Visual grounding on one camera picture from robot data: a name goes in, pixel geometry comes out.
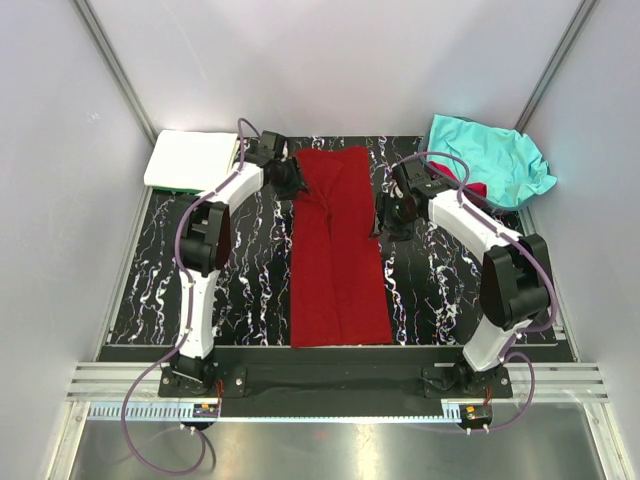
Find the crimson t shirt in basket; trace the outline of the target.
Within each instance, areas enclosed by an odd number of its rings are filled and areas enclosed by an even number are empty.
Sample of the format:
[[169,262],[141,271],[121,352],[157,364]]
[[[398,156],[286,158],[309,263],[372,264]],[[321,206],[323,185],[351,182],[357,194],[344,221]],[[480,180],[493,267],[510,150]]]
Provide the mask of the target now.
[[[437,169],[439,172],[446,175],[447,177],[460,181],[460,178],[458,177],[458,175],[454,171],[452,171],[448,166],[446,166],[444,163],[429,161],[428,164],[434,167],[435,169]],[[488,188],[483,183],[479,183],[479,182],[470,183],[467,185],[466,189],[470,192],[473,192],[476,195],[479,195],[481,198],[487,197]]]

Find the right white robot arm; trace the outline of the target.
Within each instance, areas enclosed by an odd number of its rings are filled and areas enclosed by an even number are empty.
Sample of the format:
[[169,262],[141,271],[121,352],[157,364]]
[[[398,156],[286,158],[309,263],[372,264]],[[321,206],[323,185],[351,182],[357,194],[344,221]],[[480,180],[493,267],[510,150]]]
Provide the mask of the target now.
[[541,315],[557,313],[547,243],[538,234],[523,236],[499,224],[453,179],[432,178],[417,156],[395,164],[392,178],[376,196],[372,237],[409,241],[417,222],[429,221],[481,263],[481,321],[459,359],[424,380],[425,390],[437,397],[483,396],[499,379],[517,338],[535,331]]

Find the folded white t shirt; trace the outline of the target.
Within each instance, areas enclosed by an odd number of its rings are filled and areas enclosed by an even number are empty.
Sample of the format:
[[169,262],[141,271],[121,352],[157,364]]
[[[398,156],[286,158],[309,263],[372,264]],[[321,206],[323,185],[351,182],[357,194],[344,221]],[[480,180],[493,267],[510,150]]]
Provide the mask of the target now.
[[232,169],[235,133],[163,130],[147,164],[144,185],[211,191]]

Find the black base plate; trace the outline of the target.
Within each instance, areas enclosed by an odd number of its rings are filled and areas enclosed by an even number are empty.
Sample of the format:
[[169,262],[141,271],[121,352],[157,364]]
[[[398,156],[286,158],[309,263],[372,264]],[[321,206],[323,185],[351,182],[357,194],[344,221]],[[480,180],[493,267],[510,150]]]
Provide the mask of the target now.
[[[220,347],[204,382],[162,369],[159,394],[221,398],[225,417],[420,418],[443,400],[512,400],[516,358],[487,373],[463,374],[459,347],[378,346],[292,349]],[[461,378],[464,386],[452,382]]]

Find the left aluminium frame post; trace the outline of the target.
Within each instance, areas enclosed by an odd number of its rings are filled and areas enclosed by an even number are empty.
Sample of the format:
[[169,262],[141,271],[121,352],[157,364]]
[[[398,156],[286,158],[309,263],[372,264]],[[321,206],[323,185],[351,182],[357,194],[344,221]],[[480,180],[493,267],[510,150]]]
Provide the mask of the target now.
[[147,142],[150,145],[154,145],[158,137],[157,130],[127,75],[92,2],[88,0],[71,0],[70,3],[91,38],[136,124]]

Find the aluminium cross rail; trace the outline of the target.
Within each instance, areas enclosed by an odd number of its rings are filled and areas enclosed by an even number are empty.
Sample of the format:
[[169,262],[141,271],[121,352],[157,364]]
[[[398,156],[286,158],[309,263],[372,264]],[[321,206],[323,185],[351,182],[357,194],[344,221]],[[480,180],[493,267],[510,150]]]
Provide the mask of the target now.
[[[528,368],[523,362],[506,366],[508,385],[515,396],[523,400],[529,391],[530,382],[535,382],[534,399],[538,402],[605,401],[608,395],[598,367],[584,363],[537,363]],[[80,363],[68,387],[68,401],[115,401],[122,399],[135,380],[133,398],[151,399],[158,396],[162,373],[156,368],[150,373],[144,372],[145,366],[137,363]],[[236,381],[242,381],[247,389],[259,382],[269,384],[301,385],[306,380],[327,381],[331,384],[347,387],[358,379],[365,380],[401,380],[418,379],[421,369],[417,366],[390,365],[365,366],[347,365],[332,367],[320,364],[250,364],[233,367],[224,374],[226,391],[236,387]]]

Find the aluminium frame post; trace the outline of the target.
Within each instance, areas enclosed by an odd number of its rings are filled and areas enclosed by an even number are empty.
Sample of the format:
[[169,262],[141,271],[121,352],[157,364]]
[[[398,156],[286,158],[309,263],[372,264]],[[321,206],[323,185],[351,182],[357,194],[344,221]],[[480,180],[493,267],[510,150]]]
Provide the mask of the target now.
[[586,27],[590,17],[599,4],[598,0],[581,0],[567,24],[560,40],[556,44],[546,63],[533,91],[522,109],[514,129],[524,133],[536,111],[540,107],[546,93],[561,70],[571,50]]
[[70,3],[91,38],[136,124],[147,142],[150,145],[154,145],[158,137],[157,130],[127,75],[92,2],[88,0],[71,0]]

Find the red t shirt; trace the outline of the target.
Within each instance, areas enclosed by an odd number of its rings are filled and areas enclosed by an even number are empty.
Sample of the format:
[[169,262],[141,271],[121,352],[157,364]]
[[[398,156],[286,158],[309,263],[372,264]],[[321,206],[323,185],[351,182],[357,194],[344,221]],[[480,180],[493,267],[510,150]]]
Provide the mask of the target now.
[[290,342],[294,348],[392,341],[364,147],[298,152],[308,185],[293,202]]

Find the teal t shirt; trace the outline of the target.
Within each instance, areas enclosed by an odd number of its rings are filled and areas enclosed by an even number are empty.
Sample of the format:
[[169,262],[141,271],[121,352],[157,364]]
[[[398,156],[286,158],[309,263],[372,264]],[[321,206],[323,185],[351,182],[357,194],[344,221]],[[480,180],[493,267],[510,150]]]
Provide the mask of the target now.
[[[435,155],[458,157],[470,170],[469,179],[488,180],[492,195],[522,208],[557,183],[533,140],[515,130],[490,127],[466,118],[436,114],[428,150]],[[465,170],[452,165],[465,178]]]

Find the right aluminium frame post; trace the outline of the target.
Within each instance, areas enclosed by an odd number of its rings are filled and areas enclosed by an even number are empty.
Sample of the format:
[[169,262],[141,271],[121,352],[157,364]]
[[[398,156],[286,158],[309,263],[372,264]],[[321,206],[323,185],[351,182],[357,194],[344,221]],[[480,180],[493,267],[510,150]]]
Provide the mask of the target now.
[[581,0],[567,24],[560,40],[556,44],[546,63],[533,91],[522,109],[514,129],[524,133],[536,111],[540,107],[546,93],[561,70],[571,50],[586,27],[590,17],[599,4],[598,0]]

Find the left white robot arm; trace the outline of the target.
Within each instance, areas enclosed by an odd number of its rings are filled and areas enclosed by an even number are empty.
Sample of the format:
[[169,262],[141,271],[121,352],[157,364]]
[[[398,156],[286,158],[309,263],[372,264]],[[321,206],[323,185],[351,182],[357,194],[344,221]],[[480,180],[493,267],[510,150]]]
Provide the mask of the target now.
[[221,185],[189,195],[174,240],[181,284],[179,334],[170,371],[196,396],[215,386],[212,326],[215,289],[231,245],[231,215],[269,185],[281,200],[293,200],[309,187],[298,160],[288,153],[285,136],[264,131]]

